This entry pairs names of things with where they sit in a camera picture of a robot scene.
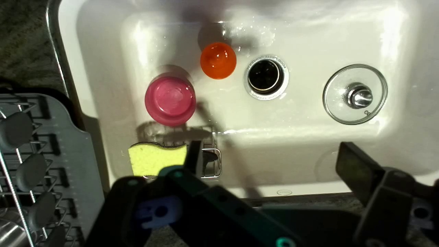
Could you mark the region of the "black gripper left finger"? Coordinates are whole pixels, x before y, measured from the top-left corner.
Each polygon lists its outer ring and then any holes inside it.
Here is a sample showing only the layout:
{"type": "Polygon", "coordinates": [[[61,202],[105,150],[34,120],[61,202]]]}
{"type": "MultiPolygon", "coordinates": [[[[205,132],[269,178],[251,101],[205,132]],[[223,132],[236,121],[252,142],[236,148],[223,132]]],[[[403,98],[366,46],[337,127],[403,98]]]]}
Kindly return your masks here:
{"type": "Polygon", "coordinates": [[[201,176],[203,149],[200,142],[192,142],[183,161],[183,168],[196,178],[201,176]]]}

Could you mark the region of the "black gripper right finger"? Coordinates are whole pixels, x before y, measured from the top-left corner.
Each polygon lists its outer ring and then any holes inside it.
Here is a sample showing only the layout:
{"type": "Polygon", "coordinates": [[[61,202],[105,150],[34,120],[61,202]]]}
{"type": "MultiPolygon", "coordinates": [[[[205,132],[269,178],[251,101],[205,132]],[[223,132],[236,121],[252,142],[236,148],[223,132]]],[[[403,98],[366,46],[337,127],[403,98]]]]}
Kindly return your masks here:
{"type": "Polygon", "coordinates": [[[351,142],[340,143],[334,169],[362,205],[369,202],[385,175],[382,167],[351,142]]]}

